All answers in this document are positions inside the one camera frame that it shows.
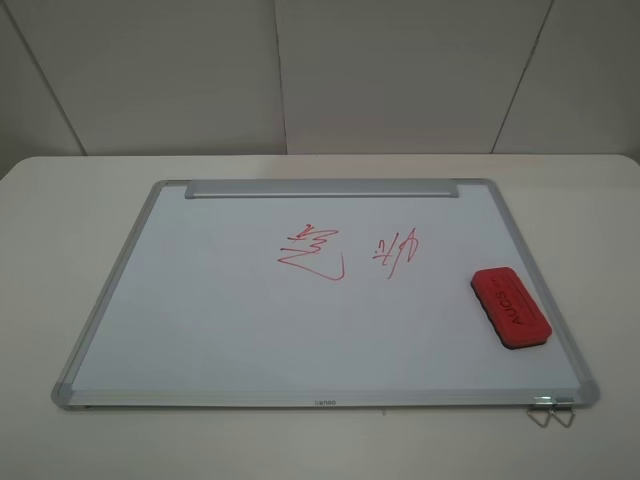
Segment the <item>metal hanging clip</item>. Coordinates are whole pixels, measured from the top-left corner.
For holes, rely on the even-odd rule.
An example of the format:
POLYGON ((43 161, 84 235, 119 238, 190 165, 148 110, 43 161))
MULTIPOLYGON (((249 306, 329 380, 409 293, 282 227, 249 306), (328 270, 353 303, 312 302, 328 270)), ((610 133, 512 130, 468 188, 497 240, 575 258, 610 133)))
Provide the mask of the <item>metal hanging clip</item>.
POLYGON ((570 397, 556 397, 549 407, 549 414, 563 428, 571 428, 576 417, 574 399, 570 397))
POLYGON ((537 396, 527 410, 527 416, 540 428, 547 428, 553 417, 554 398, 537 396))

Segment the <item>red whiteboard eraser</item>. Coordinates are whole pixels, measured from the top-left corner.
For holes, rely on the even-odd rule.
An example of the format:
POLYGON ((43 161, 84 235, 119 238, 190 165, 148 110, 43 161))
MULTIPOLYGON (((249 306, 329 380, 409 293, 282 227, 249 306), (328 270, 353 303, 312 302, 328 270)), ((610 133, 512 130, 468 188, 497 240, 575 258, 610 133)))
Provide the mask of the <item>red whiteboard eraser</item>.
POLYGON ((479 270, 470 285, 505 348, 531 348, 549 340, 549 321, 513 269, 479 270))

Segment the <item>left metal hanging clip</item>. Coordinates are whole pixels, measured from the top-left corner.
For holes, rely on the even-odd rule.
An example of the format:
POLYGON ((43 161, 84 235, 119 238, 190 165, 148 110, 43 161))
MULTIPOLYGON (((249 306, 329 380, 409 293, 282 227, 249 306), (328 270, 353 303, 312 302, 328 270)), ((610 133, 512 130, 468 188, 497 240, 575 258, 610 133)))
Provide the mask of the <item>left metal hanging clip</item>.
POLYGON ((527 410, 527 416, 540 428, 547 428, 553 417, 554 398, 537 396, 527 410))

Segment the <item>right metal hanging clip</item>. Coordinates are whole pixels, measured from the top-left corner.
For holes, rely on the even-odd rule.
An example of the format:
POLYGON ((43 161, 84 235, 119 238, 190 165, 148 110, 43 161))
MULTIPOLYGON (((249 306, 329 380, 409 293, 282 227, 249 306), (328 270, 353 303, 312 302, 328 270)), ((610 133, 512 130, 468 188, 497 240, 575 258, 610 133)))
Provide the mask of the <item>right metal hanging clip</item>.
POLYGON ((576 417, 574 399, 570 397, 556 397, 549 407, 549 414, 563 428, 571 428, 576 417))

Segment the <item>white whiteboard with aluminium frame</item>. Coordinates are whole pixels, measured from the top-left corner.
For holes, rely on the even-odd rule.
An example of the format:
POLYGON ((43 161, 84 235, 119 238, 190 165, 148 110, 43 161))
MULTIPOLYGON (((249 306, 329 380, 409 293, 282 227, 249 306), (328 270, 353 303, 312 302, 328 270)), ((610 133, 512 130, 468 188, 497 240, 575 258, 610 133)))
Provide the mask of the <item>white whiteboard with aluminium frame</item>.
POLYGON ((57 380, 89 407, 596 403, 488 179, 156 183, 57 380), (510 267, 553 333, 510 350, 470 282, 510 267))

